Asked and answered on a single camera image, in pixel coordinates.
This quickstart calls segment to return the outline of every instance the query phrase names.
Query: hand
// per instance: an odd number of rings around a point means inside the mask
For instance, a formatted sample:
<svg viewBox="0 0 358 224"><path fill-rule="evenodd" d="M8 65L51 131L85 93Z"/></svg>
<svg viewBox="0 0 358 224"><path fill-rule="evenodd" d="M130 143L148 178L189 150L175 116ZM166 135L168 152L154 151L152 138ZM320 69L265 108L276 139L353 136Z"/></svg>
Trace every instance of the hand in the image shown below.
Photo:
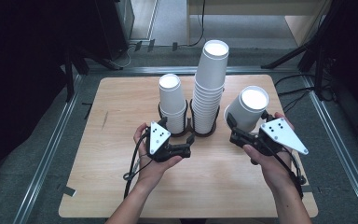
<svg viewBox="0 0 358 224"><path fill-rule="evenodd" d="M294 126L289 122L289 120L284 115L280 113L275 113L274 117L286 119L290 127L294 129ZM253 159L258 164L261 165L264 179L266 180L266 183L271 190L282 188L284 186L287 186L288 184L293 185L293 182L291 181L287 171L273 156L265 156L250 145L243 146L243 149L251 159ZM289 153L285 151L281 151L278 152L277 154L290 168L291 158Z"/></svg>
<svg viewBox="0 0 358 224"><path fill-rule="evenodd" d="M145 128L146 124L143 123L136 130L135 135L133 136L135 144L141 138L142 132ZM151 161L152 159L146 156L146 146L144 142L141 143L138 151L139 157L141 158L139 168L142 169L142 167L145 167L148 163L150 164L148 164L142 171L139 172L139 177L138 181L136 182L136 185L144 187L149 192L158 184L159 180L162 178L166 170L173 167L179 161L182 160L182 157L175 156L165 162Z"/></svg>

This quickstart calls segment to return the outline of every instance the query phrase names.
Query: wooden tabletop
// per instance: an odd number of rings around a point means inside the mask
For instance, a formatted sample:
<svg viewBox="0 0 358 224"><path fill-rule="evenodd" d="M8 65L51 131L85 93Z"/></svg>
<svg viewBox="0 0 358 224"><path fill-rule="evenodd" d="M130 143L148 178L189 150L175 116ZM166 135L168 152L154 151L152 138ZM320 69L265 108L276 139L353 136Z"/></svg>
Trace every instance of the wooden tabletop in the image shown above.
<svg viewBox="0 0 358 224"><path fill-rule="evenodd" d="M190 101L194 77L180 78ZM76 195L62 196L60 216L110 217L120 205L126 185L123 175L130 170L135 148L133 134L143 122L150 125L160 120L158 80L108 77L101 81L67 183ZM227 76L216 131L209 137L196 137L191 158L165 173L141 217L277 216L260 166L252 165L244 151L229 142L230 129L223 120L222 111L250 85L266 90L269 113L282 113L270 76ZM171 138L170 143L182 144L188 136ZM303 202L315 217L318 208L311 192L304 193Z"/></svg>

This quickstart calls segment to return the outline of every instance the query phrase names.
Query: inverted cup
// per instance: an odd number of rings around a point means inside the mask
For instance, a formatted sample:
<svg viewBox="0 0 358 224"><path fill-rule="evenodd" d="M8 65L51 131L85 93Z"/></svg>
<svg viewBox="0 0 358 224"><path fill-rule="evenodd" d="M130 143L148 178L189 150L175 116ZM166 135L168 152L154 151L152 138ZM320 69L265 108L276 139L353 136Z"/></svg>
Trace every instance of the inverted cup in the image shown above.
<svg viewBox="0 0 358 224"><path fill-rule="evenodd" d="M216 89L225 83L228 45L220 40L205 43L197 68L196 80L206 89Z"/></svg>
<svg viewBox="0 0 358 224"><path fill-rule="evenodd" d="M180 78L175 74L166 74L159 79L160 109L176 114L186 106Z"/></svg>
<svg viewBox="0 0 358 224"><path fill-rule="evenodd" d="M226 108L225 121L227 122L228 113L231 113L237 121L237 128L248 133L254 129L268 104L269 95L265 90L249 86Z"/></svg>

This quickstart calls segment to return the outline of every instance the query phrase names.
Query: gray floor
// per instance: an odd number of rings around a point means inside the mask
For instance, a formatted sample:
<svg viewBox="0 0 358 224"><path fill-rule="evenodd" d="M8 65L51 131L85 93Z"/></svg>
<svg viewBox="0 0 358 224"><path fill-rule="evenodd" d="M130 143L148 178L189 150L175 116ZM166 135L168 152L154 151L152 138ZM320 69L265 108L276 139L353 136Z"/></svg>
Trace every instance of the gray floor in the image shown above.
<svg viewBox="0 0 358 224"><path fill-rule="evenodd" d="M288 35L285 29L282 30L282 33ZM153 30L153 34L157 34L156 28ZM295 47L272 48L266 46L263 41L257 42L258 39L255 38L252 41L259 43L259 47L232 47L230 49L229 73L269 74L274 81L296 73L296 64L301 55L276 70L260 69L260 64L269 63ZM167 38L167 43L171 43L171 38ZM76 89L77 98L73 111L63 130L61 140L58 142L57 150L49 166L46 179L42 182L33 209L29 217L26 218L28 219L26 223L103 223L103 218L62 218L58 215L62 197L60 189L61 186L65 186L69 177L87 121L85 117L89 106L82 103L92 103L98 84L104 77L160 76L169 71L179 75L192 75L188 71L194 71L195 66L198 65L200 51L201 48L185 47L172 51L170 47L159 46L155 46L152 51L148 51L147 47L142 47L138 51L130 49L131 63L119 72L109 71L96 63L91 63L89 75L81 77L82 81L79 82L78 89ZM127 64L129 59L128 55L124 54L116 63ZM278 85L277 92L299 89L305 85L302 78L291 78ZM282 96L280 98L282 106L289 104L298 96L299 94ZM65 97L65 90L62 90L37 125L33 135L13 150L3 163L0 169L0 223L12 223L18 214L27 188L33 180L38 164L64 110ZM358 169L358 144L351 125L339 105L334 102L323 102L323 104L327 107L341 140ZM314 217L312 221L314 223L358 223L358 191L353 188L348 171L344 168L343 162L335 150L311 95L299 101L286 115L295 124L298 136L310 149L310 154L301 157L301 160L319 208L318 216Z"/></svg>

